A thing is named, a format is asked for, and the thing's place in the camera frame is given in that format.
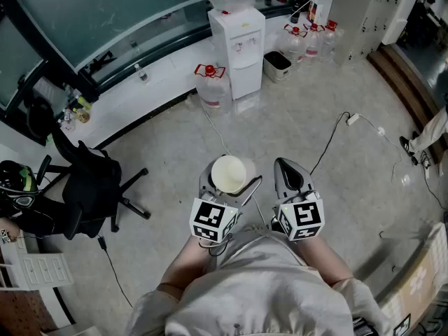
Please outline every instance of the wooden step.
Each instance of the wooden step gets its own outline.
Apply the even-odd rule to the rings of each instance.
[[[406,69],[406,63],[400,59],[401,57],[395,51],[384,51],[384,47],[367,56],[367,60],[400,98],[421,132],[439,109],[424,85],[417,81],[418,77],[415,73],[411,69]],[[441,161],[447,149],[448,144],[444,136],[429,147],[434,163]]]

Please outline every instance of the gray t-shirt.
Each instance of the gray t-shirt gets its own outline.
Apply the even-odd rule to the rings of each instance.
[[[284,235],[247,230],[234,235],[180,302],[158,290],[141,297],[126,335],[352,336],[358,317],[380,335],[392,334],[364,283],[347,279],[331,288]]]

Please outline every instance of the white pants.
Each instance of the white pants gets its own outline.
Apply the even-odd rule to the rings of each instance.
[[[428,122],[420,136],[409,141],[409,151],[417,153],[427,149],[446,132],[448,132],[448,113],[444,107]]]

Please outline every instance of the paper cup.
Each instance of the paper cup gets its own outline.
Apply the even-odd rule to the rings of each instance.
[[[255,165],[248,158],[224,155],[211,168],[211,180],[224,193],[238,193],[255,177]]]

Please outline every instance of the black and white marker cube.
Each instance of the black and white marker cube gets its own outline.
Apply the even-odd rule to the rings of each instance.
[[[322,199],[282,204],[277,219],[291,241],[315,237],[325,225]]]
[[[191,234],[221,243],[237,220],[237,208],[195,198],[190,214]]]

